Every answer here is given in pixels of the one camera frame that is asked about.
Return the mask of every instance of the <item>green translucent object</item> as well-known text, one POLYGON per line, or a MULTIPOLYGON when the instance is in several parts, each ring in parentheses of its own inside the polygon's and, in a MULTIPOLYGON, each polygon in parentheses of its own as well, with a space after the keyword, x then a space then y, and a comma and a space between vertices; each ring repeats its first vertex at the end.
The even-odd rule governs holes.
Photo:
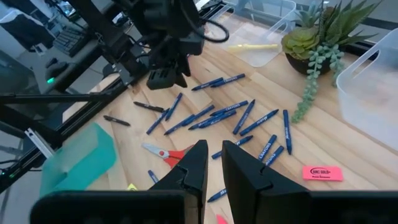
POLYGON ((94 123, 76 133, 43 165, 40 195, 85 190, 116 161, 113 139, 94 123))
POLYGON ((49 80, 47 80, 47 83, 50 84, 50 83, 53 83, 54 81, 55 81, 55 78, 50 78, 49 80))

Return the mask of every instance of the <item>black cable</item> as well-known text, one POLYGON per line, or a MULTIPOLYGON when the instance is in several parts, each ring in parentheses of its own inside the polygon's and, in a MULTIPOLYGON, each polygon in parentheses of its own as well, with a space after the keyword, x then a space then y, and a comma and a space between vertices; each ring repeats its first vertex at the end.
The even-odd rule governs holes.
POLYGON ((7 163, 11 163, 11 162, 18 162, 18 160, 11 159, 11 160, 8 160, 8 161, 0 161, 0 164, 7 164, 7 163))
POLYGON ((221 30, 223 30, 224 33, 225 33, 225 37, 222 38, 222 39, 214 39, 214 38, 207 37, 206 35, 201 34, 201 33, 197 30, 196 24, 193 23, 192 20, 189 18, 187 12, 185 11, 184 7, 183 7, 182 4, 181 4, 182 2, 183 2, 183 1, 180 1, 180 7, 181 7, 182 14, 184 15, 185 19, 188 21, 188 23, 189 23, 190 27, 192 28, 192 31, 193 31, 194 34, 196 34, 196 35, 199 36, 200 38, 205 39, 205 40, 207 40, 207 41, 210 41, 210 42, 212 42, 212 43, 223 43, 223 42, 226 42, 226 41, 229 39, 229 31, 228 31, 228 29, 227 29, 225 26, 221 25, 220 23, 218 23, 218 22, 216 22, 216 21, 212 21, 212 20, 205 19, 205 18, 202 18, 202 17, 199 18, 201 21, 204 21, 204 22, 208 22, 208 23, 210 23, 210 24, 213 24, 214 26, 217 26, 218 28, 220 28, 221 30))

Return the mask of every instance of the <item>yellow object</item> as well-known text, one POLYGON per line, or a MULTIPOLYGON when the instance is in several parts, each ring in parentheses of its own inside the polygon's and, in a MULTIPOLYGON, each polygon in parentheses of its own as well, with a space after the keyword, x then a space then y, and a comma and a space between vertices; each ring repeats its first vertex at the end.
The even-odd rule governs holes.
POLYGON ((229 52, 239 52, 243 50, 262 50, 262 49, 275 49, 278 48, 277 44, 262 44, 262 45, 251 45, 251 44, 238 44, 228 47, 229 52))
POLYGON ((138 190, 134 184, 130 184, 129 187, 127 188, 128 190, 138 190))

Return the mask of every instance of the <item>red scissors handle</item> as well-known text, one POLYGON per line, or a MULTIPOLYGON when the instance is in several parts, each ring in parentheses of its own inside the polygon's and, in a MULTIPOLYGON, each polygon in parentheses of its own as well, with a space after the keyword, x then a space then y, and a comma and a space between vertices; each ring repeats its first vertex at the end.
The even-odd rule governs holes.
POLYGON ((182 150, 182 151, 168 151, 169 156, 168 158, 165 158, 164 161, 171 167, 175 167, 175 165, 178 164, 178 162, 180 162, 180 160, 184 157, 185 153, 187 153, 187 151, 189 149, 191 149, 192 146, 189 146, 188 148, 182 150))

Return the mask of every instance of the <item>potted succulent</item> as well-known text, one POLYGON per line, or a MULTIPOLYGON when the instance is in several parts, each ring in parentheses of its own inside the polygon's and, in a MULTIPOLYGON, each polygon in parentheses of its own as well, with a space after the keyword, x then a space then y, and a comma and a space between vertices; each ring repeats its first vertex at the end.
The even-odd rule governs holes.
POLYGON ((319 75, 332 70, 335 86, 337 76, 344 69, 341 58, 345 46, 377 35, 360 35, 362 31, 350 35, 381 2, 364 6, 366 1, 353 5, 351 0, 345 7, 341 2, 335 7, 325 7, 322 0, 320 4, 312 2, 308 10, 298 11, 301 27, 282 38, 282 48, 291 66, 307 75, 303 100, 298 103, 292 122, 298 123, 311 108, 319 75))

